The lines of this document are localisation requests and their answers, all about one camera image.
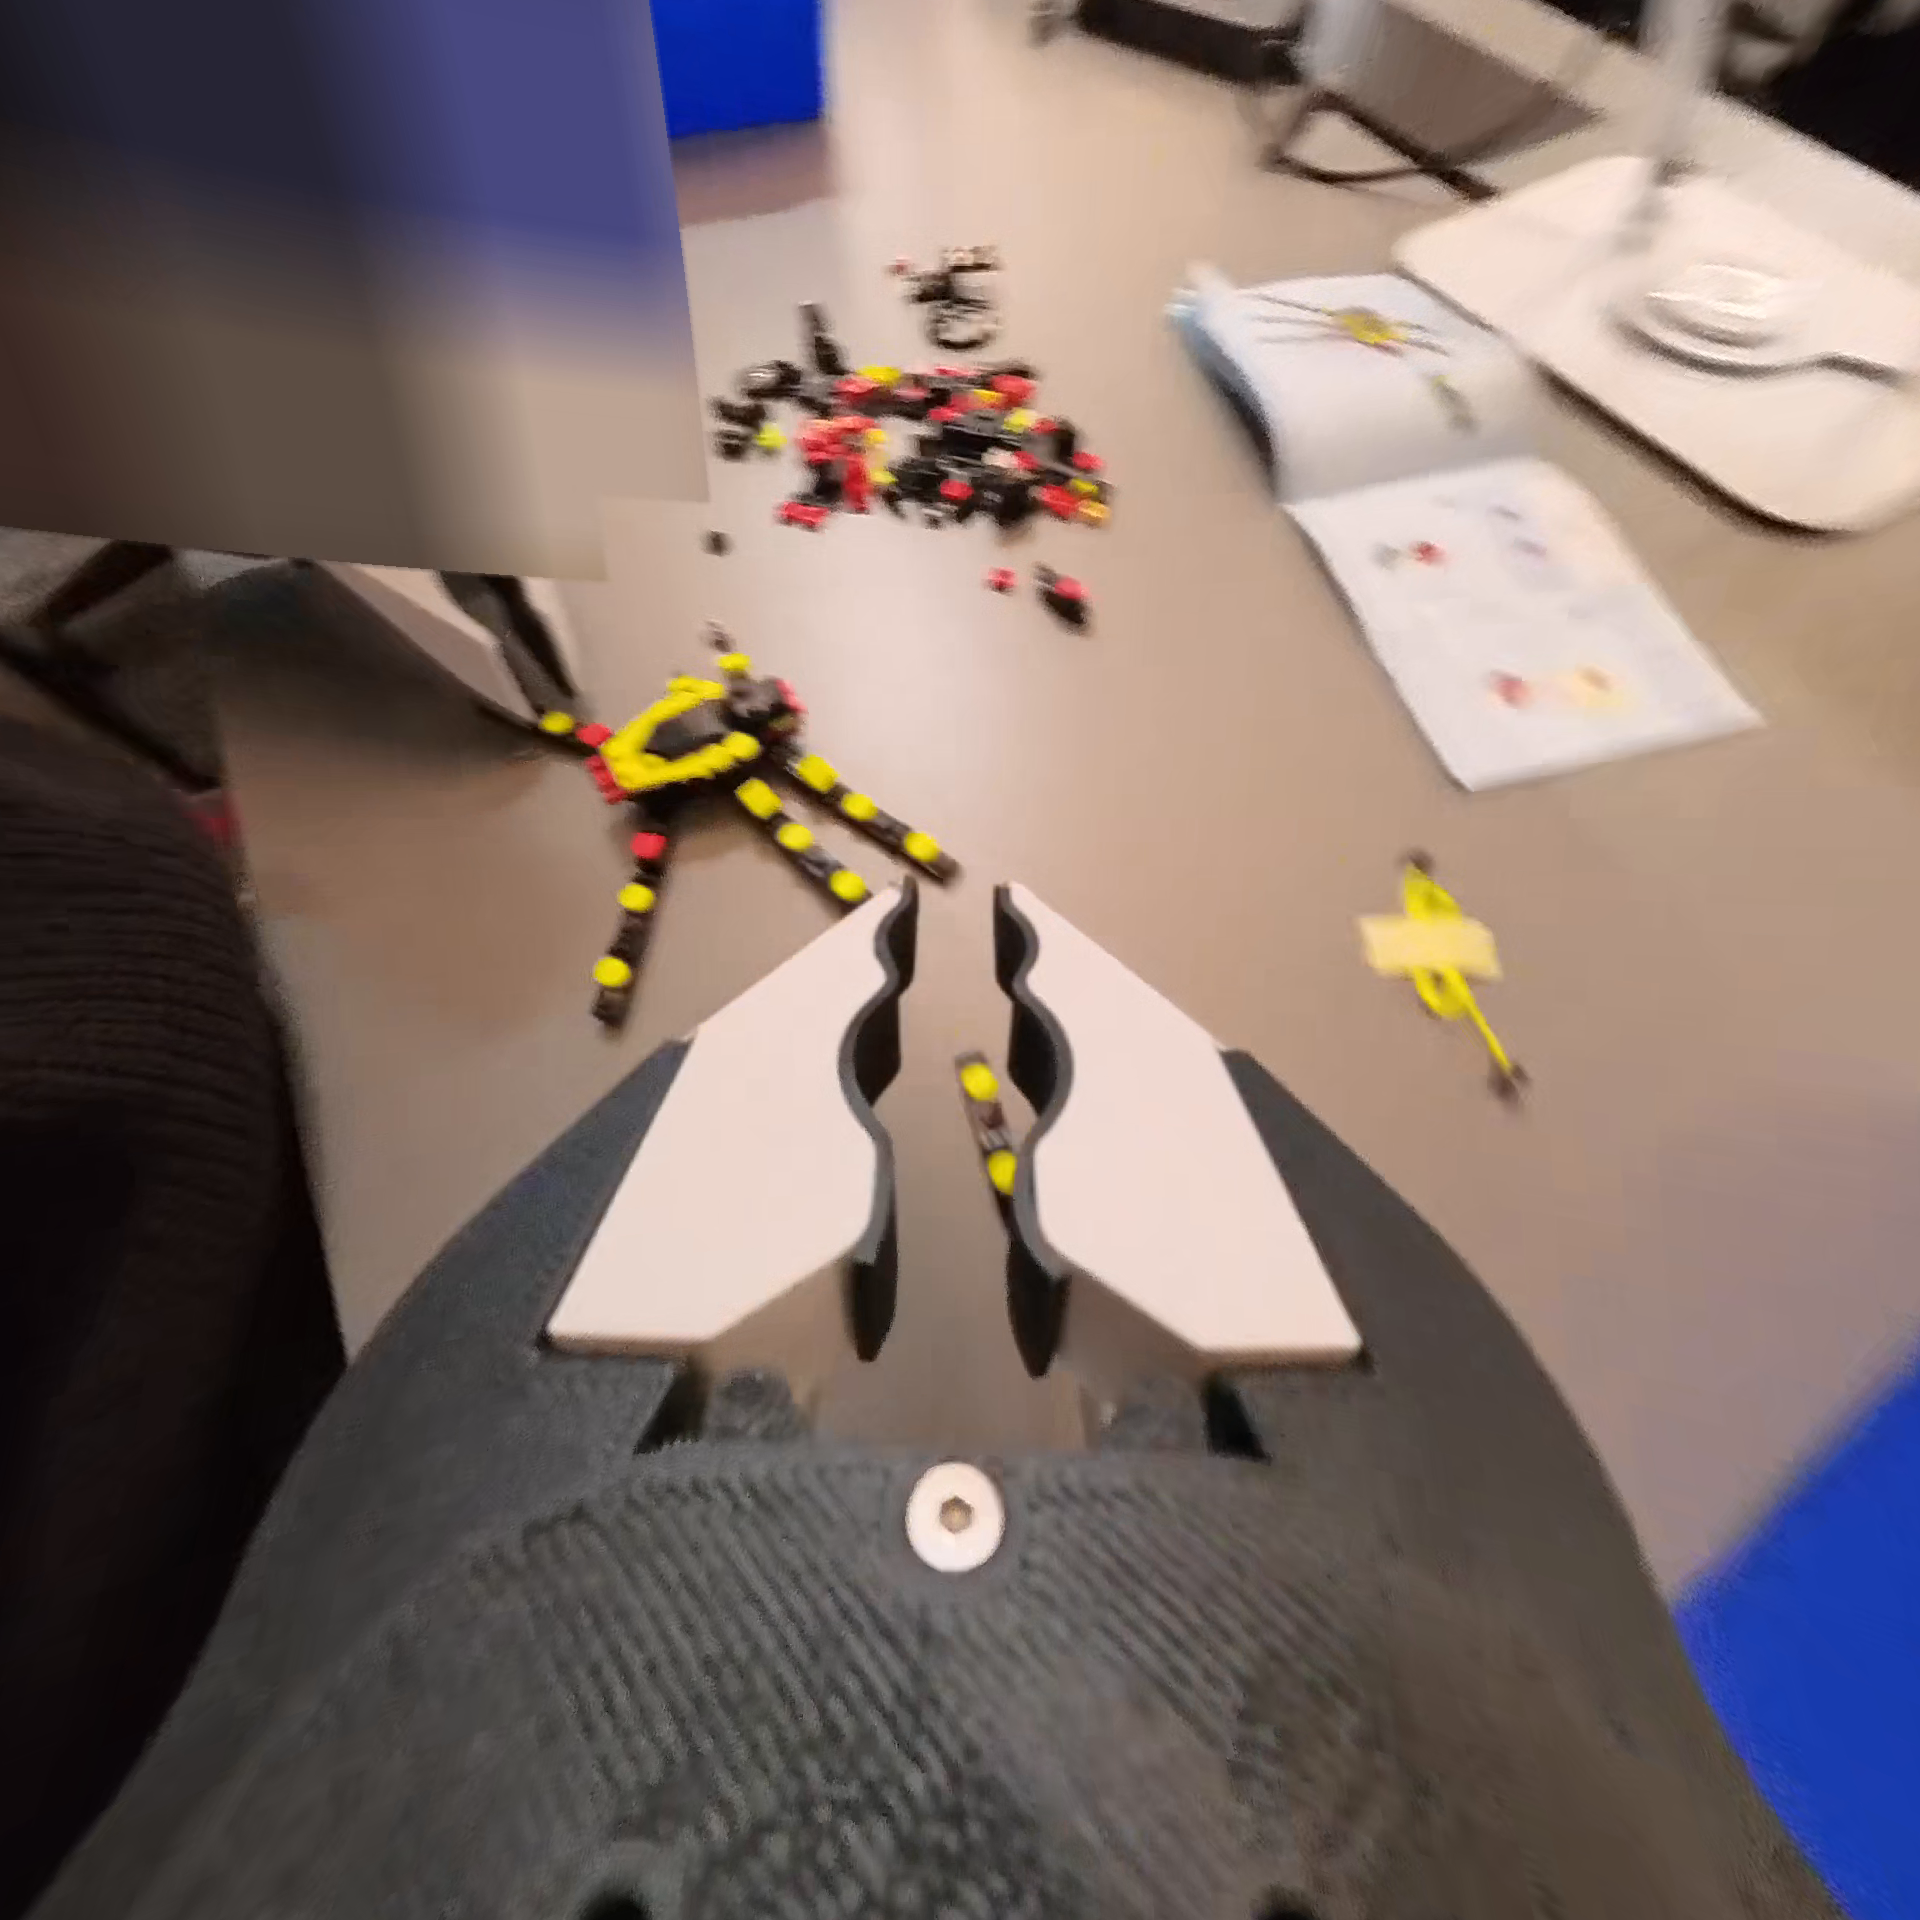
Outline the blue plastic bin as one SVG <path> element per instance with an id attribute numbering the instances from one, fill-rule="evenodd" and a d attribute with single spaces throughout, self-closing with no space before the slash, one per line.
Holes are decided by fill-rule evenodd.
<path id="1" fill-rule="evenodd" d="M 651 1 L 670 140 L 826 113 L 823 1 Z"/>

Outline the pile of loose lego pieces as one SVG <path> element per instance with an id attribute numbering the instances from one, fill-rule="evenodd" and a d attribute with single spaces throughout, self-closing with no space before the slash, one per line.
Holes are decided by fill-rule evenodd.
<path id="1" fill-rule="evenodd" d="M 1114 517 L 1104 456 L 1044 405 L 1033 362 L 934 346 L 906 362 L 865 358 L 823 302 L 797 306 L 792 351 L 747 362 L 705 398 L 705 427 L 722 461 L 776 469 L 772 516 L 790 530 L 887 516 L 1014 539 Z"/>

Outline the lego instruction booklet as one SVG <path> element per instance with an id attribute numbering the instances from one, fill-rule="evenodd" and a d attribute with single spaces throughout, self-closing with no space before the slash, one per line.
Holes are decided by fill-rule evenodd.
<path id="1" fill-rule="evenodd" d="M 1545 385 L 1489 325 L 1395 272 L 1244 283 L 1212 263 L 1169 316 L 1457 788 L 1759 729 L 1599 502 L 1537 454 Z"/>

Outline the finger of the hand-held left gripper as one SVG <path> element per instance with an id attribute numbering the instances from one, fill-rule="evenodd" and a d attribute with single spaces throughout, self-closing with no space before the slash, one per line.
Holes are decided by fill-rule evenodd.
<path id="1" fill-rule="evenodd" d="M 308 564 L 389 626 L 423 664 L 505 721 L 543 711 L 539 668 L 497 616 L 470 612 L 428 568 Z"/>
<path id="2" fill-rule="evenodd" d="M 552 581 L 516 574 L 450 574 L 447 600 L 505 674 L 505 695 L 484 695 L 512 721 L 553 711 L 579 715 L 579 641 Z"/>

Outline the black yellow lego leg segment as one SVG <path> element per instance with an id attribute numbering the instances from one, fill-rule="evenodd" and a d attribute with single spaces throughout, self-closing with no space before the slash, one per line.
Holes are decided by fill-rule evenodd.
<path id="1" fill-rule="evenodd" d="M 981 1050 L 966 1050 L 955 1055 L 955 1085 L 983 1177 L 995 1207 L 1009 1209 L 1021 1171 L 1021 1139 L 1005 1118 L 999 1071 Z"/>

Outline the black lego stand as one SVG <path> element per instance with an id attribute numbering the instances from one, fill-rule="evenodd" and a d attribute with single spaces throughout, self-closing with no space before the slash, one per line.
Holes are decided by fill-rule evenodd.
<path id="1" fill-rule="evenodd" d="M 924 313 L 924 334 L 948 352 L 990 347 L 1001 330 L 999 273 L 1002 255 L 993 243 L 941 248 L 927 261 L 892 258 L 889 273 L 902 297 Z"/>

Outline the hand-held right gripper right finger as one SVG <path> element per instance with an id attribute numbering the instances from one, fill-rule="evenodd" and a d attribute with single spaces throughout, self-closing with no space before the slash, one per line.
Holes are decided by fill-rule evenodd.
<path id="1" fill-rule="evenodd" d="M 1002 1195 L 1028 1375 L 1345 1368 L 1364 1339 L 1223 1044 L 1023 883 L 993 899 L 1005 1068 L 1030 1113 Z"/>

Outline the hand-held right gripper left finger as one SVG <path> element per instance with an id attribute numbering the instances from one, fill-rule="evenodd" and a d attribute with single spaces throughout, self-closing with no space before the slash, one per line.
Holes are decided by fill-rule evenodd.
<path id="1" fill-rule="evenodd" d="M 912 878 L 856 907 L 680 1044 L 545 1321 L 568 1356 L 700 1388 L 784 1384 L 802 1415 L 894 1322 L 899 1198 L 875 1113 L 916 967 Z"/>

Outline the yellow black lego spider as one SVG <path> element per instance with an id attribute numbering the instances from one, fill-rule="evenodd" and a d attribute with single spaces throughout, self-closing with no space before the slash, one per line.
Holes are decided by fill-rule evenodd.
<path id="1" fill-rule="evenodd" d="M 673 674 L 616 727 L 553 711 L 531 737 L 573 763 L 624 823 L 624 878 L 611 935 L 591 960 L 590 1012 L 601 1035 L 620 1035 L 640 994 L 673 855 L 690 823 L 732 809 L 776 851 L 806 888 L 837 917 L 875 890 L 818 836 L 797 803 L 831 814 L 936 887 L 963 862 L 927 828 L 887 809 L 807 743 L 807 708 L 790 681 L 761 672 L 755 658 L 714 652 L 700 672 Z"/>

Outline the white monitor stand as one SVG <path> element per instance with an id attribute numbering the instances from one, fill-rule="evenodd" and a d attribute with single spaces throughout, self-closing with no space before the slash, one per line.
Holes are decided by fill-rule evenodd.
<path id="1" fill-rule="evenodd" d="M 1726 502 L 1853 536 L 1914 513 L 1914 192 L 1716 90 L 1730 4 L 1649 4 L 1572 164 L 1397 263 Z"/>

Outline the yellow tape strip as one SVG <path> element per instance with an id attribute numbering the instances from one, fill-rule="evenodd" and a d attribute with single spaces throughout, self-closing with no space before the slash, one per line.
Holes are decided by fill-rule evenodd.
<path id="1" fill-rule="evenodd" d="M 1364 963 L 1381 977 L 1500 981 L 1500 950 L 1476 917 L 1358 917 Z"/>

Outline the blue object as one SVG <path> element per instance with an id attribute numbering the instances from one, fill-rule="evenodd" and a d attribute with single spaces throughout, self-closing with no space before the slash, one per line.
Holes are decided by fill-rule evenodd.
<path id="1" fill-rule="evenodd" d="M 1677 1603 L 1715 1713 L 1856 1918 L 1918 1915 L 1918 1358 Z"/>

